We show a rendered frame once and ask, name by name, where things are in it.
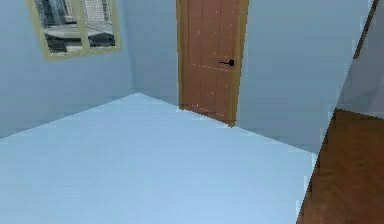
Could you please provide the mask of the brown wooden room door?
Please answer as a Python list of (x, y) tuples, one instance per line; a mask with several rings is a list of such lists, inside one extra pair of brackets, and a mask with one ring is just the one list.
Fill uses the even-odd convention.
[[(181, 109), (236, 122), (249, 0), (176, 0)], [(219, 64), (233, 59), (235, 66)]]

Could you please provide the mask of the tan framed window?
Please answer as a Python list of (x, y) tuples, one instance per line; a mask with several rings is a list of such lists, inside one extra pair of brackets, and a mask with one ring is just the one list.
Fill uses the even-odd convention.
[(48, 61), (121, 51), (116, 0), (24, 0)]

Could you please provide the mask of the brown door frame edge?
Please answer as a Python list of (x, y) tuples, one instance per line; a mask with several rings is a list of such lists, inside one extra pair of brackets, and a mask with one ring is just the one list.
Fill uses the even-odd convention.
[(379, 5), (379, 2), (380, 2), (380, 0), (372, 0), (372, 2), (370, 4), (370, 10), (369, 10), (369, 13), (367, 15), (366, 21), (364, 23), (364, 26), (363, 26), (363, 29), (362, 29), (362, 32), (361, 32), (361, 36), (359, 38), (358, 44), (356, 46), (356, 49), (355, 49), (355, 52), (354, 52), (354, 55), (353, 55), (353, 59), (354, 60), (358, 59), (359, 56), (360, 56), (360, 52), (361, 52), (361, 50), (363, 48), (365, 39), (366, 39), (367, 34), (369, 32), (369, 29), (370, 29), (372, 20), (374, 18), (376, 9), (377, 9), (377, 7)]

